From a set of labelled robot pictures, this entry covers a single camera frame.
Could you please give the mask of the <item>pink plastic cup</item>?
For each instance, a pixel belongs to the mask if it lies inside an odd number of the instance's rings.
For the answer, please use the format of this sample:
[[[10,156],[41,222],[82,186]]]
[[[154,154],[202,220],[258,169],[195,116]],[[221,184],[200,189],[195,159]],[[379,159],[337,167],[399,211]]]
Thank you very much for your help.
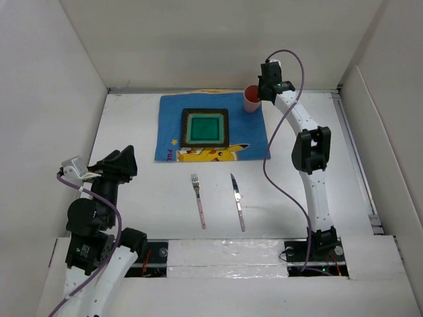
[[[258,110],[261,105],[261,100],[258,98],[258,85],[248,86],[243,93],[244,110],[248,113],[253,113]]]

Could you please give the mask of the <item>fork with pink handle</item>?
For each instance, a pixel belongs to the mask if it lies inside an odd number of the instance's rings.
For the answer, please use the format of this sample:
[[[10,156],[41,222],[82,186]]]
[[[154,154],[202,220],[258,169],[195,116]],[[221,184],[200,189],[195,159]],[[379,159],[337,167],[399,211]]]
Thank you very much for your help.
[[[201,197],[200,197],[200,183],[199,183],[198,175],[192,174],[191,175],[191,181],[192,181],[192,186],[193,186],[195,194],[196,194],[196,203],[197,203],[197,206],[198,206],[198,212],[199,212],[199,215],[200,215],[201,225],[202,225],[203,229],[206,229],[206,220],[205,220],[204,210],[203,210],[203,207],[202,207],[202,201],[201,201]]]

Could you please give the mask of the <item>square green ceramic plate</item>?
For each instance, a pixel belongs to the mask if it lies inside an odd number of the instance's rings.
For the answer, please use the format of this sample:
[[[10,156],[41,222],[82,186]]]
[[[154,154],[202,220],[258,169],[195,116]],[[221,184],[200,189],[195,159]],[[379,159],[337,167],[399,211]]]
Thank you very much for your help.
[[[229,111],[219,108],[184,108],[181,115],[182,147],[228,147]]]

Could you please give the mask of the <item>blue Pikachu placemat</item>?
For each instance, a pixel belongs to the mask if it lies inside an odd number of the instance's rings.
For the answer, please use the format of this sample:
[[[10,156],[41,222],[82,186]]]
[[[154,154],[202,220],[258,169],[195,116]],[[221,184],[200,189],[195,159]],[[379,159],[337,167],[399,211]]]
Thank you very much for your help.
[[[241,92],[162,96],[155,160],[223,162],[269,159],[262,109],[247,112]]]

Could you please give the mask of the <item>knife with pink handle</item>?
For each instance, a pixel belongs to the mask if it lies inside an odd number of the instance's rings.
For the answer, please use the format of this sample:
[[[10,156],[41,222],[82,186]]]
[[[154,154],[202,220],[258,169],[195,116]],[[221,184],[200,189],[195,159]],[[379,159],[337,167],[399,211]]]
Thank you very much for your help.
[[[236,206],[237,206],[237,212],[238,212],[238,216],[239,216],[241,231],[245,232],[245,221],[244,221],[244,218],[243,218],[243,211],[242,211],[242,207],[241,207],[241,195],[240,195],[240,192],[239,192],[239,187],[237,185],[237,181],[236,181],[233,174],[231,174],[231,181],[232,181],[234,198],[235,198],[235,203],[236,203]]]

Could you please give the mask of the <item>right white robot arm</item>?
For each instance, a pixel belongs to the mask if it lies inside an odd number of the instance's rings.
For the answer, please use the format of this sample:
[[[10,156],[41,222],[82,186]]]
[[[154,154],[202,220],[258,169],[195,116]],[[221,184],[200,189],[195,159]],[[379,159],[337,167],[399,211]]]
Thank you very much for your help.
[[[321,260],[338,243],[325,188],[331,130],[319,125],[293,95],[295,87],[282,80],[279,61],[267,59],[260,68],[258,99],[275,105],[296,134],[291,161],[301,176],[307,202],[305,260]]]

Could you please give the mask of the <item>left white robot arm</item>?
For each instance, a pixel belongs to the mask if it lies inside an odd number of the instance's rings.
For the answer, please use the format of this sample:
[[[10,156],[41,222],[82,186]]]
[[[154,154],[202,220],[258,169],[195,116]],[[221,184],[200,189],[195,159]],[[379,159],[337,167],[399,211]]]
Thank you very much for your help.
[[[67,210],[64,293],[50,316],[104,316],[129,268],[147,256],[147,235],[123,228],[117,209],[119,186],[135,176],[131,145],[92,166],[81,157],[62,162],[57,179],[86,196]]]

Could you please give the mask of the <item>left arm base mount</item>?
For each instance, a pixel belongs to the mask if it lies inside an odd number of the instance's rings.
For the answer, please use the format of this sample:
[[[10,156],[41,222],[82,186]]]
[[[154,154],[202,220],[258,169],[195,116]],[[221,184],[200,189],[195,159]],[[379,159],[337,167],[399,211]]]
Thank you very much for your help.
[[[167,276],[168,240],[150,240],[146,256],[138,259],[126,273],[127,278],[157,278]]]

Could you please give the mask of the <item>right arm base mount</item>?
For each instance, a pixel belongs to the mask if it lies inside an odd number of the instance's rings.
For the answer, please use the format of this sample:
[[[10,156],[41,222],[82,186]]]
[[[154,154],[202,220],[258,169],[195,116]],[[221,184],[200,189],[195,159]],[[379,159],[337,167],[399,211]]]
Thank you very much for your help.
[[[345,253],[341,240],[329,251],[314,254],[311,251],[306,268],[302,271],[307,255],[307,241],[287,240],[284,242],[279,260],[287,265],[288,277],[339,276],[348,277]]]

